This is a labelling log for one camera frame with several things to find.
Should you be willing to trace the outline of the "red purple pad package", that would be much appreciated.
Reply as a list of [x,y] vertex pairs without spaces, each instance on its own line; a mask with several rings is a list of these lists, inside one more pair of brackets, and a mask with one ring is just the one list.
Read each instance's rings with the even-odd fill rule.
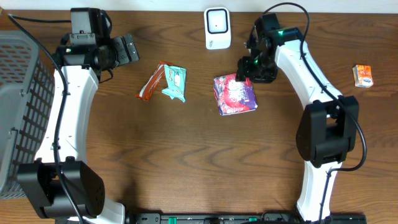
[[258,107],[250,79],[237,82],[235,73],[216,77],[213,91],[222,116],[255,111]]

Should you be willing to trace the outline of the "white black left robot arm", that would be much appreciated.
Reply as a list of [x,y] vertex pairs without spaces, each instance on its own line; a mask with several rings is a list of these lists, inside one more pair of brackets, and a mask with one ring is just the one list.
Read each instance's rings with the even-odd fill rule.
[[36,214],[60,223],[134,223],[125,205],[107,198],[102,178],[87,164],[86,135],[101,72],[136,62],[133,38],[72,34],[52,55],[54,93],[45,136],[17,181]]

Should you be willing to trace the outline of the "small orange tissue pack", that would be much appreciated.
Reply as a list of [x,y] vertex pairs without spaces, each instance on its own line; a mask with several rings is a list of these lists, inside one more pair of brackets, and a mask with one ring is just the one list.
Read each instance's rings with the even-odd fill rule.
[[369,88],[374,84],[369,65],[355,65],[353,67],[353,75],[356,87]]

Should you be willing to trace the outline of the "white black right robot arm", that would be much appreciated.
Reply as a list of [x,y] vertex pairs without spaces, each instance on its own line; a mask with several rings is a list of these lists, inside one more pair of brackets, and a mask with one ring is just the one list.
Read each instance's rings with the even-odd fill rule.
[[236,81],[271,83],[282,70],[303,106],[295,137],[305,166],[295,206],[299,218],[304,223],[331,223],[331,192],[347,153],[354,149],[358,101],[343,96],[326,79],[304,34],[296,27],[281,27],[274,13],[255,21],[246,48],[250,54],[239,59]]

